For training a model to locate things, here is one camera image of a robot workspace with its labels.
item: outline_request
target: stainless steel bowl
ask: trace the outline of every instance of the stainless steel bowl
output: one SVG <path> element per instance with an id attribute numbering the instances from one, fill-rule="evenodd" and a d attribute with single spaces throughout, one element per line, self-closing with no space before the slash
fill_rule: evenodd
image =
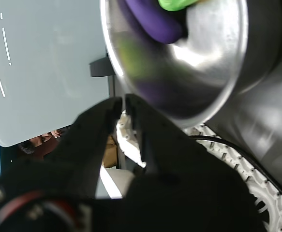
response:
<path id="1" fill-rule="evenodd" d="M 167 45 L 144 32 L 125 0 L 101 0 L 101 18 L 124 90 L 183 128 L 207 121 L 231 94 L 259 82 L 282 29 L 278 0 L 201 0 L 187 9 L 188 37 Z"/>

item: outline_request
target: white surface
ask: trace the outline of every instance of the white surface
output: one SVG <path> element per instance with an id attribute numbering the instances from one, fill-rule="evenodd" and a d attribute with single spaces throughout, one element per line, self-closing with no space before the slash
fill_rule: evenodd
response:
<path id="1" fill-rule="evenodd" d="M 111 199 L 121 199 L 122 198 L 122 194 L 119 188 L 116 186 L 112 177 L 110 176 L 110 174 L 106 171 L 106 169 L 103 166 L 101 166 L 100 168 L 100 178 Z"/>
<path id="2" fill-rule="evenodd" d="M 106 55 L 99 8 L 99 0 L 0 0 L 1 146 L 67 126 L 108 98 L 107 78 L 89 69 Z"/>

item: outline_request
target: green object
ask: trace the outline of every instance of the green object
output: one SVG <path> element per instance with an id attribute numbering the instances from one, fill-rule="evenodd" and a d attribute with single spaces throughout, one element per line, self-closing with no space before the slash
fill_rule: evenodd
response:
<path id="1" fill-rule="evenodd" d="M 167 11 L 179 11 L 198 0 L 158 0 L 162 8 Z"/>

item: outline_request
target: black plastic part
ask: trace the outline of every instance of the black plastic part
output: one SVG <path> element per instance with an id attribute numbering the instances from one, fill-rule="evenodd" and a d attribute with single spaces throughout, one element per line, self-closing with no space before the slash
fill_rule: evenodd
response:
<path id="1" fill-rule="evenodd" d="M 92 62 L 90 65 L 90 72 L 92 77 L 113 76 L 115 71 L 109 57 Z"/>
<path id="2" fill-rule="evenodd" d="M 120 118 L 121 98 L 105 100 L 82 113 L 48 161 L 20 160 L 0 177 L 4 200 L 39 190 L 94 198 L 108 135 Z"/>
<path id="3" fill-rule="evenodd" d="M 118 231 L 266 231 L 235 170 L 141 98 L 127 95 L 126 106 L 147 166 L 130 185 Z"/>

